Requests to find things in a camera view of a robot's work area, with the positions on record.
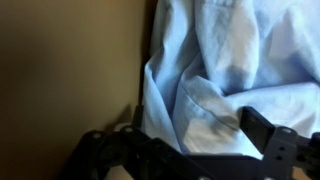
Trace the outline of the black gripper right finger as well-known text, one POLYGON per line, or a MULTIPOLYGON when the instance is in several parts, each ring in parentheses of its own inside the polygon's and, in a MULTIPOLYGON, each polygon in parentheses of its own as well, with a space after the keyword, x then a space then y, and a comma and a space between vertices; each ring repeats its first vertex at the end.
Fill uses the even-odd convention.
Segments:
POLYGON ((271 124, 249 106, 241 109, 240 128, 263 155, 259 180, 292 180, 295 167, 311 180, 320 180, 319 132, 302 137, 291 128, 271 124))

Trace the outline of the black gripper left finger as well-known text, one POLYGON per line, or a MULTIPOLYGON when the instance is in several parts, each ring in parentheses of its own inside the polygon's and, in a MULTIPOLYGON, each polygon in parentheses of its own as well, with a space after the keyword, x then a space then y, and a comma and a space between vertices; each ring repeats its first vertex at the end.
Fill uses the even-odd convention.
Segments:
POLYGON ((214 180, 190 158, 159 138, 140 131, 144 107, 138 105, 133 122, 119 131, 84 134, 61 172, 61 180, 103 180, 121 166, 134 180, 214 180))

